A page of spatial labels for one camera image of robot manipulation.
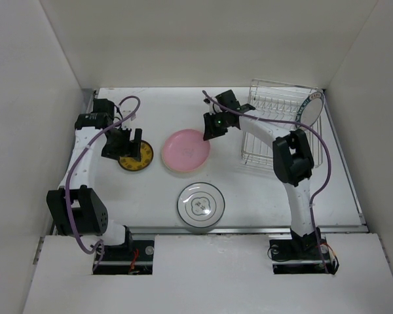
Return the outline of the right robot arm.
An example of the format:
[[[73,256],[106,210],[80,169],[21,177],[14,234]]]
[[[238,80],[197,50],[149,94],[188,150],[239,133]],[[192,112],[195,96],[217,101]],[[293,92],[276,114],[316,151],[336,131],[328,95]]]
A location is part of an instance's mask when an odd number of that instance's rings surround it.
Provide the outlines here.
[[[273,171],[284,185],[291,213],[288,241],[291,252],[304,258],[314,250],[318,231],[310,212],[310,178],[314,160],[306,133],[296,128],[289,130],[278,122],[267,119],[250,104],[241,105],[232,90],[213,99],[206,92],[204,102],[211,105],[204,114],[203,140],[221,137],[229,128],[238,128],[258,138],[272,149]]]

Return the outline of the small brown plate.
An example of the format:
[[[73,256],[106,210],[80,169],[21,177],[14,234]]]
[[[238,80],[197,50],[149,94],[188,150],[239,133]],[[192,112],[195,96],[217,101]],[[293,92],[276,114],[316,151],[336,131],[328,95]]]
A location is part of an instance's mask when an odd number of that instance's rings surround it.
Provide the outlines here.
[[[153,161],[154,152],[147,141],[142,141],[140,146],[140,161],[131,157],[120,157],[118,164],[126,171],[136,172],[144,170]]]

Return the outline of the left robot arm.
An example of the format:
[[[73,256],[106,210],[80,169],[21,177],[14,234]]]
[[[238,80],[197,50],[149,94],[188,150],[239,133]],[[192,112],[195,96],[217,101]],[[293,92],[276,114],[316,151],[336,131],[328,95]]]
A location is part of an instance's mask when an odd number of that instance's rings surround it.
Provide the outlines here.
[[[101,253],[107,246],[121,260],[133,253],[130,230],[109,218],[94,186],[101,158],[141,159],[142,130],[122,126],[136,112],[133,109],[122,115],[119,105],[108,99],[95,99],[92,111],[80,114],[75,122],[75,144],[61,183],[47,193],[47,205],[58,234],[73,237],[87,254]]]

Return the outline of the white patterned plate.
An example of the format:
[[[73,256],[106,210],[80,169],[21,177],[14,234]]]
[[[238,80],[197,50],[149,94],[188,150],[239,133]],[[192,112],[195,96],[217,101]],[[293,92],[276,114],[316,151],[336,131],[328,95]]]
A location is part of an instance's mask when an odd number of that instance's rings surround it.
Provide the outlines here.
[[[207,229],[215,226],[225,212],[225,198],[214,185],[196,182],[186,186],[179,194],[177,212],[188,226]]]

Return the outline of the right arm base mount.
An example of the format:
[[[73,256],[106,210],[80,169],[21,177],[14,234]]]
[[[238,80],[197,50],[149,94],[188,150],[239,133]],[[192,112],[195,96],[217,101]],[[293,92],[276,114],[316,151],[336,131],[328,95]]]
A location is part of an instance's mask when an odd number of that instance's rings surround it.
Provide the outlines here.
[[[325,239],[320,241],[320,257],[317,244],[304,252],[297,252],[291,244],[292,239],[274,239],[269,241],[267,251],[272,261],[272,271],[275,275],[331,274],[335,275],[340,263],[335,251]]]

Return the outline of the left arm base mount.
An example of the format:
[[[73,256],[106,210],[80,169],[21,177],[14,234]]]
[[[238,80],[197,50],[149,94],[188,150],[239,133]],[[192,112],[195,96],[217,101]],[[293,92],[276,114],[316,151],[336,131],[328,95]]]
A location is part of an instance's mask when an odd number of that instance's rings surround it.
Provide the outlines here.
[[[155,241],[134,240],[132,245],[105,246],[105,253],[99,262],[96,255],[93,275],[152,275]]]

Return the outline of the green rimmed white plate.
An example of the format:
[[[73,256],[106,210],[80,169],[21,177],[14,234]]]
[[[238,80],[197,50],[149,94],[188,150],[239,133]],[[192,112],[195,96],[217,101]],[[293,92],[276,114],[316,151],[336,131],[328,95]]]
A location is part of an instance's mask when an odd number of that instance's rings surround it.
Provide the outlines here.
[[[323,92],[311,93],[298,108],[295,121],[307,126],[313,126],[319,119],[325,102],[326,99]]]

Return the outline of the pink rimmed plate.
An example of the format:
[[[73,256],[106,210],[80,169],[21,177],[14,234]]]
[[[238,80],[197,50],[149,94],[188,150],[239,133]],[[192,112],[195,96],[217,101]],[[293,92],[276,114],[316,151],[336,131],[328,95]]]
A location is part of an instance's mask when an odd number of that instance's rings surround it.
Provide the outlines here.
[[[207,160],[211,145],[203,140],[203,133],[194,129],[174,132],[165,140],[161,149],[161,158],[178,166],[199,164]]]

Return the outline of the wire dish rack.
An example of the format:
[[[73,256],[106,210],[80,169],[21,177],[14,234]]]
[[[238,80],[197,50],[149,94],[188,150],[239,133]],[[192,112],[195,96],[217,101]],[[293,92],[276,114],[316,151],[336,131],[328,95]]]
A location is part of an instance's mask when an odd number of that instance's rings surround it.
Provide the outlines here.
[[[273,128],[275,136],[280,136],[298,128],[290,122],[295,121],[298,108],[314,92],[324,93],[318,87],[253,79],[248,103],[257,109],[260,117],[270,120],[268,126]],[[322,133],[321,115],[313,126],[309,126],[318,134]],[[247,132],[242,138],[241,157],[242,163],[248,166],[272,169],[272,148]]]

